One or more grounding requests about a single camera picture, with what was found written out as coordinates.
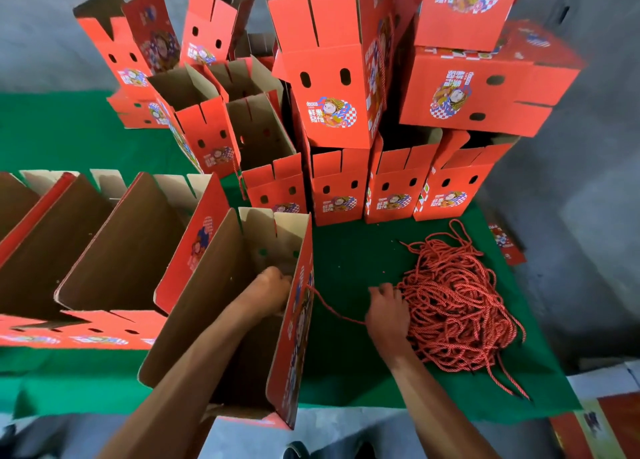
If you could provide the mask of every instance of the forearm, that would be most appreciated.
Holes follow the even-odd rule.
[[[110,439],[99,458],[183,457],[229,360],[258,320],[241,296],[231,302]]]
[[[498,458],[417,358],[411,345],[405,343],[383,358],[396,380],[427,457]]]

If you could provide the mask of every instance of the human hand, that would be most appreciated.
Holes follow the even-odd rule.
[[[364,319],[373,344],[384,361],[408,345],[409,304],[389,283],[370,287],[371,305]]]
[[[276,314],[287,301],[291,290],[291,276],[283,275],[277,267],[267,267],[240,294],[258,320]]]

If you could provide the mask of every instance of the pile of red rope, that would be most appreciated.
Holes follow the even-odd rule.
[[[456,231],[454,223],[460,225],[464,236]],[[495,290],[495,273],[478,260],[483,253],[473,247],[462,222],[451,220],[449,228],[452,233],[434,233],[424,242],[403,243],[410,252],[418,254],[415,269],[406,272],[397,285],[409,302],[409,341],[421,361],[431,361],[443,371],[486,368],[501,389],[514,395],[492,373],[491,368],[497,362],[514,388],[528,399],[500,359],[500,350],[516,339],[518,329],[524,342],[524,327],[505,308]],[[436,237],[450,237],[460,245],[451,246]],[[317,291],[316,295],[336,316],[364,324],[341,316]]]

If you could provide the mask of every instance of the person's right hand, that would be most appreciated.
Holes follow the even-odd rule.
[[[391,284],[370,287],[371,306],[365,317],[367,331],[373,344],[385,361],[408,345],[409,304],[402,292]]]

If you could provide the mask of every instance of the shoe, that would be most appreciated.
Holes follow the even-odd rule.
[[[309,451],[299,440],[288,444],[282,455],[282,459],[310,459],[310,457]]]
[[[376,452],[370,442],[364,442],[360,446],[355,459],[376,459]]]

